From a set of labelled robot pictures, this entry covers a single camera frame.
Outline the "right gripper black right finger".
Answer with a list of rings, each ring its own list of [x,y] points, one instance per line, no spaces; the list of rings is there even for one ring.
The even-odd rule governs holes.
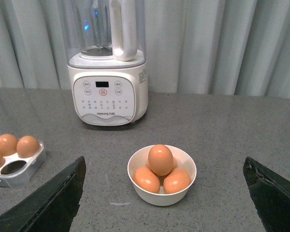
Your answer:
[[[267,232],[290,232],[290,181],[246,157],[243,174]]]

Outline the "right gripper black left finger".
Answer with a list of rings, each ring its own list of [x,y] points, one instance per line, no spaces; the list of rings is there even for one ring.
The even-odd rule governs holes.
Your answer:
[[[84,157],[0,216],[0,232],[68,232],[77,215],[86,175]]]

